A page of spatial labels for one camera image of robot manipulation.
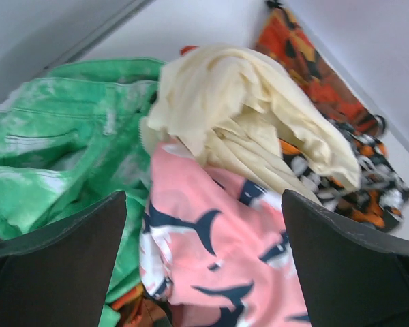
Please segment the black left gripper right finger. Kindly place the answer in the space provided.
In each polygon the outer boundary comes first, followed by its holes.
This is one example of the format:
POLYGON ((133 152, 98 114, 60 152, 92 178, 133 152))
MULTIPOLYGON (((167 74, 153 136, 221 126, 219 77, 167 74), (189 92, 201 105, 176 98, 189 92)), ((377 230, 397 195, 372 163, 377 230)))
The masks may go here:
POLYGON ((409 240, 291 190, 282 212, 312 326, 409 327, 409 240))

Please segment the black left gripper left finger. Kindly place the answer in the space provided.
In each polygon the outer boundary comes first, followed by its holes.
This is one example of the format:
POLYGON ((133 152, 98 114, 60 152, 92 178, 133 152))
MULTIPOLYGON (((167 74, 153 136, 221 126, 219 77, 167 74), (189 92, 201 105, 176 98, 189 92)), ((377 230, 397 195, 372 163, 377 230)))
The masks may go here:
POLYGON ((125 220, 118 191, 0 242, 0 326, 97 326, 125 220))

